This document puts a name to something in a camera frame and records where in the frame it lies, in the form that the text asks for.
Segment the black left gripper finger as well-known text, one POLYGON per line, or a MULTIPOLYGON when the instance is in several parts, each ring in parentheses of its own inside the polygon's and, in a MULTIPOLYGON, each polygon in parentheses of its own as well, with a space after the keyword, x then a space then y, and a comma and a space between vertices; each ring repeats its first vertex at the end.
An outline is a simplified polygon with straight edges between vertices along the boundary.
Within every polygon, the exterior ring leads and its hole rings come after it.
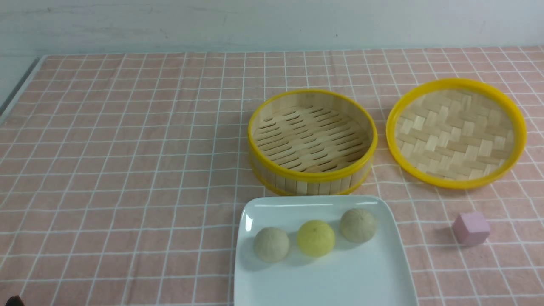
POLYGON ((10 297, 6 303, 5 306, 24 306, 23 301, 21 300, 20 296, 12 296, 10 297))

